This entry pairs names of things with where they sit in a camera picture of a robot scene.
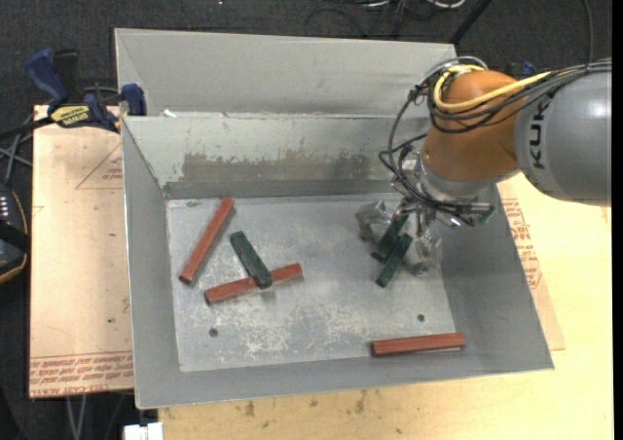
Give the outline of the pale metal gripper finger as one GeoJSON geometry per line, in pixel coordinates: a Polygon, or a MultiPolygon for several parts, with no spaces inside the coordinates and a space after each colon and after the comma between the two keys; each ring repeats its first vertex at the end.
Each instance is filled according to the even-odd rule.
{"type": "Polygon", "coordinates": [[[384,201],[374,201],[362,204],[355,213],[358,224],[358,234],[363,240],[373,236],[373,225],[387,224],[390,221],[390,210],[384,201]]]}
{"type": "Polygon", "coordinates": [[[442,259],[442,239],[433,235],[429,229],[418,231],[416,235],[417,262],[415,275],[437,271],[442,259]]]}

